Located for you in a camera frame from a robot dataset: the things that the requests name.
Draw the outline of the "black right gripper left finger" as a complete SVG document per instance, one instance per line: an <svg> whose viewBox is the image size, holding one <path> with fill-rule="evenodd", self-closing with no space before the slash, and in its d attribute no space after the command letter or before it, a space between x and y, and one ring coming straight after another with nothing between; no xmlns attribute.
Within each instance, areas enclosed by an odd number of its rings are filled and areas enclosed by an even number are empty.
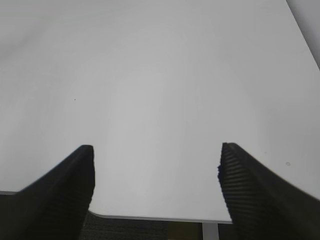
<svg viewBox="0 0 320 240"><path fill-rule="evenodd" d="M94 189L94 148L81 145L37 181L0 201L0 238L79 239Z"/></svg>

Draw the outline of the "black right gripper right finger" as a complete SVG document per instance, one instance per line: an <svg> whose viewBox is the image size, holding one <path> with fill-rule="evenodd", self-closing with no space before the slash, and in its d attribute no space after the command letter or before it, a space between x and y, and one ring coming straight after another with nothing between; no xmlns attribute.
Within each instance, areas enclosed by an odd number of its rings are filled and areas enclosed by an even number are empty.
<svg viewBox="0 0 320 240"><path fill-rule="evenodd" d="M218 180L240 240L318 240L320 201L236 143L221 148Z"/></svg>

